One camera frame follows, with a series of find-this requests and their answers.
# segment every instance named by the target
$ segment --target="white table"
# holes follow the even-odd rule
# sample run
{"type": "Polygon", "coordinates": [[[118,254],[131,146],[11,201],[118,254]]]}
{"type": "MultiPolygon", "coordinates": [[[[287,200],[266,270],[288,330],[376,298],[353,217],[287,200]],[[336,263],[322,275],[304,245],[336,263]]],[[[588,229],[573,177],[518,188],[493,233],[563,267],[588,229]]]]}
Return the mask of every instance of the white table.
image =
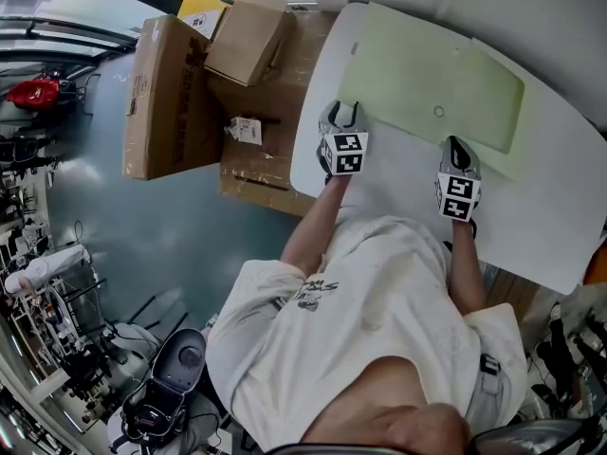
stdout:
{"type": "MultiPolygon", "coordinates": [[[[297,191],[314,197],[325,177],[315,157],[318,118],[338,95],[366,10],[360,3],[342,10],[303,104],[290,178],[297,191]]],[[[475,44],[524,81],[516,133],[528,134],[529,157],[518,182],[482,168],[483,198],[473,215],[479,257],[568,295],[583,277],[607,216],[607,142],[543,82],[496,50],[475,44]]],[[[365,170],[353,179],[344,205],[417,219],[439,240],[448,240],[451,222],[438,215],[434,196],[440,148],[378,121],[372,120],[370,129],[365,170]]]]}

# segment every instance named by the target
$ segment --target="blue-gray floor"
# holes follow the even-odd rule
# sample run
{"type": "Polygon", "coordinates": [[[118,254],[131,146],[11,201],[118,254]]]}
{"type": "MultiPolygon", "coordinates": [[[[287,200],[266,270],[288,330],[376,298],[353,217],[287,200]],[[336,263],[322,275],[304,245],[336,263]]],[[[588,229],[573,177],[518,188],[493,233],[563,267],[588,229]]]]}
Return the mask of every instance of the blue-gray floor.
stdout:
{"type": "MultiPolygon", "coordinates": [[[[163,294],[140,321],[164,317],[160,335],[184,311],[187,324],[202,327],[221,309],[243,262],[276,258],[298,220],[220,195],[217,165],[150,182],[122,177],[132,59],[103,64],[87,99],[94,116],[77,113],[54,132],[60,142],[46,153],[62,162],[47,191],[48,213],[59,245],[82,222],[81,241],[108,280],[99,290],[105,317],[124,319],[163,294]]],[[[68,280],[81,282],[74,277],[68,280]]],[[[96,317],[95,302],[95,295],[83,300],[81,314],[96,317]]]]}

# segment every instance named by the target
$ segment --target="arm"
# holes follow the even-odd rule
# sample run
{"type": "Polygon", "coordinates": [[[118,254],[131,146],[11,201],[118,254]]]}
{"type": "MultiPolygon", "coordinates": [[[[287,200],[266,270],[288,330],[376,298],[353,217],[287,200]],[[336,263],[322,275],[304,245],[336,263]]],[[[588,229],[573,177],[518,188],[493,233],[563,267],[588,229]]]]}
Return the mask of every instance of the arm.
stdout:
{"type": "Polygon", "coordinates": [[[452,221],[453,251],[449,296],[462,316],[486,308],[485,288],[472,237],[472,226],[452,221]]]}
{"type": "Polygon", "coordinates": [[[26,292],[28,292],[30,295],[38,295],[36,293],[36,289],[34,288],[34,285],[31,284],[31,281],[25,277],[21,277],[19,279],[19,286],[21,286],[26,292]]]}
{"type": "Polygon", "coordinates": [[[321,265],[335,230],[341,200],[350,183],[351,175],[332,177],[312,209],[306,214],[286,243],[281,261],[302,270],[306,277],[321,265]]]}

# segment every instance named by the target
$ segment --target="light green paper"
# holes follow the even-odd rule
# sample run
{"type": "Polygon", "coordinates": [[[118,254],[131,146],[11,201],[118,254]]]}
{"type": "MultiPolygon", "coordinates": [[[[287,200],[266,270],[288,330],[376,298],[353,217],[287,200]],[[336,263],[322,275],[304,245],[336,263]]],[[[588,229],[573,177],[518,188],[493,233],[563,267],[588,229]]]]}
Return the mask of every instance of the light green paper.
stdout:
{"type": "Polygon", "coordinates": [[[520,176],[519,160],[501,158],[518,149],[523,82],[459,34],[373,3],[367,18],[339,99],[435,144],[467,138],[487,165],[520,176]]]}

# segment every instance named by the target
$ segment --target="brown cardboard box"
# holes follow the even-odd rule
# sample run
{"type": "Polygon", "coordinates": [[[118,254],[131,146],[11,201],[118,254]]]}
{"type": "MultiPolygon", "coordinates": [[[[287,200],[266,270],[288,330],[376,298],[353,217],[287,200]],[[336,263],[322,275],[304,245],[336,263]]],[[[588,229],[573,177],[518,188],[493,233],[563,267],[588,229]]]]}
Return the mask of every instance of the brown cardboard box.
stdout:
{"type": "Polygon", "coordinates": [[[294,12],[296,25],[278,56],[278,69],[252,87],[209,76],[209,88],[228,118],[262,121],[262,145],[224,139],[221,192],[247,202],[303,216],[314,199],[290,183],[291,157],[307,86],[337,14],[294,12]]]}
{"type": "Polygon", "coordinates": [[[125,176],[149,180],[219,161],[221,106],[203,69],[208,42],[172,15],[145,21],[133,62],[125,176]]]}
{"type": "Polygon", "coordinates": [[[266,74],[293,25],[285,0],[237,0],[215,34],[205,68],[250,86],[266,74]]]}

